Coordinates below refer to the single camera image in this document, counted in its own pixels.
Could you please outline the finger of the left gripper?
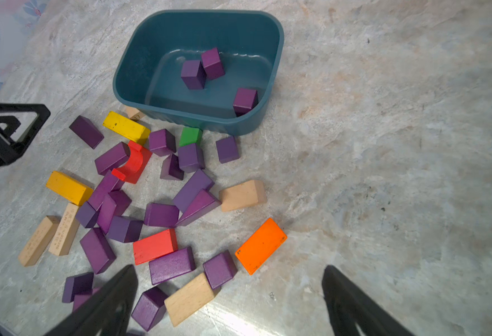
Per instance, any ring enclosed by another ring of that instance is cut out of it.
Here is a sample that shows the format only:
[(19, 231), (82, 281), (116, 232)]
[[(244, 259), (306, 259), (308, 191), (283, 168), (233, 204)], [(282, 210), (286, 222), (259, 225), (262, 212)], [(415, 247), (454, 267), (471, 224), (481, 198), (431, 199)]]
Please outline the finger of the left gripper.
[[(15, 131), (21, 126), (20, 113), (35, 113), (36, 119), (25, 129), (23, 136), (14, 140)], [(51, 116), (43, 104), (1, 104), (0, 103), (0, 167), (16, 162), (27, 151), (37, 133)]]

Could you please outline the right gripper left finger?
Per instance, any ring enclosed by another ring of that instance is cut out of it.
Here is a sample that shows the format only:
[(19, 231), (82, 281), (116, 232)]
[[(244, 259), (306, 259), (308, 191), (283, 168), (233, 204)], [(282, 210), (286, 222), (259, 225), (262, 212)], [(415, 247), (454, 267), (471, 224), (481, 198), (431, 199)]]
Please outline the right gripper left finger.
[(137, 287), (135, 266), (125, 266), (47, 335), (125, 335)]

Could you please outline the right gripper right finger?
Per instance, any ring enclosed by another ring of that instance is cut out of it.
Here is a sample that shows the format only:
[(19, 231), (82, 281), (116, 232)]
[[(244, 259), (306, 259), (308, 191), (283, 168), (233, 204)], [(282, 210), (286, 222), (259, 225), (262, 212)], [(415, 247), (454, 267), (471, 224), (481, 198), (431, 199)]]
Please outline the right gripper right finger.
[(335, 335), (412, 334), (336, 267), (326, 266), (321, 286)]

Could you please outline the purple long brick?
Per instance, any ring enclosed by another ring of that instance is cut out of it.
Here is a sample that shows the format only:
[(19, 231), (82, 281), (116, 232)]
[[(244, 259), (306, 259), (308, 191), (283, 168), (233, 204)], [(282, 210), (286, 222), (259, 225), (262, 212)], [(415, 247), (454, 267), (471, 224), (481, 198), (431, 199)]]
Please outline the purple long brick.
[(95, 274), (105, 272), (116, 260), (116, 254), (100, 228), (91, 228), (80, 243)]

